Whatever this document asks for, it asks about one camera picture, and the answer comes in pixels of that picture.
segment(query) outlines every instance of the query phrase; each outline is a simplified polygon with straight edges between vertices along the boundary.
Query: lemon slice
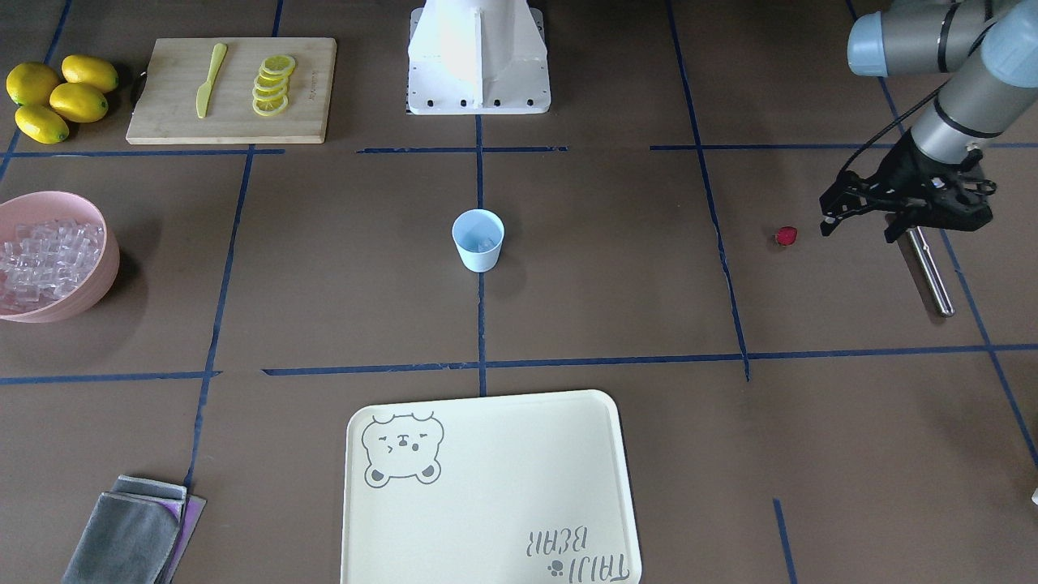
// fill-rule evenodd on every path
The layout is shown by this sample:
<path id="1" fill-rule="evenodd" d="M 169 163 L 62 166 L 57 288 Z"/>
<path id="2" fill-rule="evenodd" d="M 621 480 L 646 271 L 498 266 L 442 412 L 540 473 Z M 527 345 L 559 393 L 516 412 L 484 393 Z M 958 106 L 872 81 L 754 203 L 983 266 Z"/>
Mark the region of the lemon slice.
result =
<path id="1" fill-rule="evenodd" d="M 288 77 L 270 79 L 268 77 L 260 75 L 256 76 L 256 79 L 252 83 L 252 86 L 255 87 L 256 89 L 261 89 L 264 91 L 276 91 L 277 89 L 280 89 L 281 87 L 284 87 L 288 84 L 289 84 Z"/>
<path id="2" fill-rule="evenodd" d="M 271 101 L 252 101 L 252 111 L 263 115 L 264 117 L 269 117 L 271 115 L 277 115 L 284 111 L 284 108 L 289 107 L 289 94 L 285 93 L 276 100 Z"/>
<path id="3" fill-rule="evenodd" d="M 252 99 L 257 102 L 272 102 L 281 95 L 289 93 L 289 86 L 282 85 L 280 88 L 268 91 L 260 87 L 252 87 Z"/>
<path id="4" fill-rule="evenodd" d="M 292 75 L 296 68 L 296 59 L 292 55 L 274 55 L 267 57 L 260 67 L 260 73 L 268 77 Z"/>

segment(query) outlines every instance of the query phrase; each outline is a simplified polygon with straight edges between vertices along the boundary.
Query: wooden cutting board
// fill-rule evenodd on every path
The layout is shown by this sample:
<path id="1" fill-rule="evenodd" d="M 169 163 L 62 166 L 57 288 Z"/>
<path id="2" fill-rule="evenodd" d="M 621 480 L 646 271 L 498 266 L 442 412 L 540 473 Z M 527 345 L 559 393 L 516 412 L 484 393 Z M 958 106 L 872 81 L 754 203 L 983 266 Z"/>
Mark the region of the wooden cutting board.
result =
<path id="1" fill-rule="evenodd" d="M 195 93 L 206 81 L 213 46 L 227 55 L 209 111 L 199 119 Z M 289 107 L 264 117 L 252 111 L 252 83 L 265 58 L 292 55 Z M 127 131 L 132 144 L 322 143 L 328 124 L 334 38 L 159 38 L 144 91 Z"/>

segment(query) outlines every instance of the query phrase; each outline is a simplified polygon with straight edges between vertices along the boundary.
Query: pile of ice cubes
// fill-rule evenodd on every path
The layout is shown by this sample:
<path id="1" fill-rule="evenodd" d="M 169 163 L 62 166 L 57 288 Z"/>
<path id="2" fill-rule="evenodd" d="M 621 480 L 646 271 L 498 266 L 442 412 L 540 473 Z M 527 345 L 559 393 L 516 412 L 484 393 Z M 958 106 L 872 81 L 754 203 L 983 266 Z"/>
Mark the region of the pile of ice cubes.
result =
<path id="1" fill-rule="evenodd" d="M 26 313 L 64 299 L 101 258 L 101 225 L 54 219 L 15 227 L 0 246 L 0 309 Z"/>

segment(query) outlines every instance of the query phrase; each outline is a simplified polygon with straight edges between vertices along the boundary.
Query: knife handle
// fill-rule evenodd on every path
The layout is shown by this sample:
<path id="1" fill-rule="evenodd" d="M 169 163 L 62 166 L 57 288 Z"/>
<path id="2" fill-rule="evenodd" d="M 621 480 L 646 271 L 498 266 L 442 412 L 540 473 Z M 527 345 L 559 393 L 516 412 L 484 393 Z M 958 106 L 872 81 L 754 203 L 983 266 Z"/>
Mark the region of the knife handle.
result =
<path id="1" fill-rule="evenodd" d="M 216 81 L 216 73 L 220 71 L 220 63 L 223 62 L 223 56 L 226 54 L 227 46 L 223 43 L 217 43 L 213 47 L 213 58 L 209 61 L 209 76 L 206 78 L 210 83 Z"/>

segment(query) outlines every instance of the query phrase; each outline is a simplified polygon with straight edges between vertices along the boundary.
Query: red object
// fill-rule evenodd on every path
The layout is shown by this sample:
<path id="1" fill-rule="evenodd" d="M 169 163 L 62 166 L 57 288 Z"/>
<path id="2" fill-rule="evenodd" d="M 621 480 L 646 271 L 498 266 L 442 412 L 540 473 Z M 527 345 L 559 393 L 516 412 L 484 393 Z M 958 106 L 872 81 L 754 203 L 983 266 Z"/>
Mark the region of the red object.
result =
<path id="1" fill-rule="evenodd" d="M 796 243 L 796 227 L 786 225 L 775 231 L 775 243 L 782 246 Z"/>

